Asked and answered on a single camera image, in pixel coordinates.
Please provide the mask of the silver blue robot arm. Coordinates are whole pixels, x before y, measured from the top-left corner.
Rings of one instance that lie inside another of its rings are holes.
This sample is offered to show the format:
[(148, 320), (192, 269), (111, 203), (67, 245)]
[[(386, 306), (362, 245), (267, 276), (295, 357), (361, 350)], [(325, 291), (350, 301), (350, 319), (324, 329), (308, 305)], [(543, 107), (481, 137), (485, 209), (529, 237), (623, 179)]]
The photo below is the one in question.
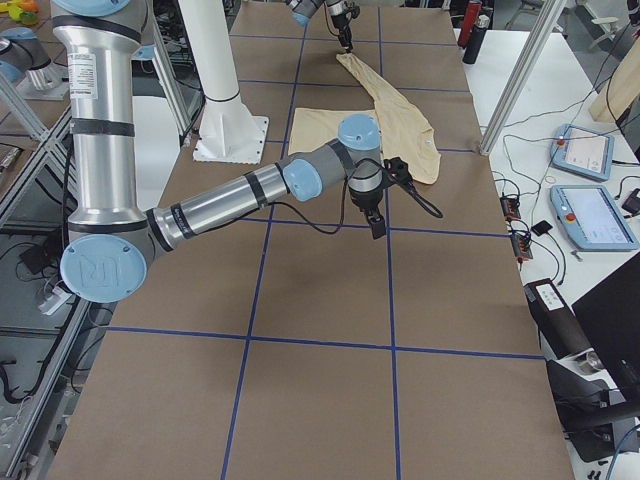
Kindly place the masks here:
[(293, 19), (306, 26), (315, 13), (323, 8), (325, 20), (331, 18), (329, 33), (335, 36), (347, 53), (353, 50), (350, 23), (360, 14), (360, 7), (354, 1), (346, 0), (285, 0)]
[(205, 106), (195, 157), (252, 166), (226, 184), (163, 208), (158, 204), (177, 158), (162, 126), (160, 143), (135, 156), (132, 61), (148, 52), (155, 28), (148, 1), (55, 1), (53, 30), (67, 50), (78, 199), (60, 263), (68, 289), (98, 303), (120, 301), (144, 282), (163, 252), (274, 204), (299, 201), (335, 184), (364, 214), (374, 237), (385, 220), (380, 134), (373, 118), (343, 120), (335, 139), (310, 152), (262, 165), (268, 121), (243, 103), (222, 5), (179, 5)]

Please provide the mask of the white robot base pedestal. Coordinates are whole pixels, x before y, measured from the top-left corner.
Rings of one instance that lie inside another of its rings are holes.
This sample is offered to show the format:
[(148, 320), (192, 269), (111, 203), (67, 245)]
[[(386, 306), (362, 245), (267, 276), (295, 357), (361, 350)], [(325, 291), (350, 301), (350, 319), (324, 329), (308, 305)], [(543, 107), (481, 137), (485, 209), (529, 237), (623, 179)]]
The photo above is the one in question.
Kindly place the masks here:
[(194, 159), (258, 164), (269, 119), (242, 101), (223, 3), (182, 0), (179, 8), (206, 99)]

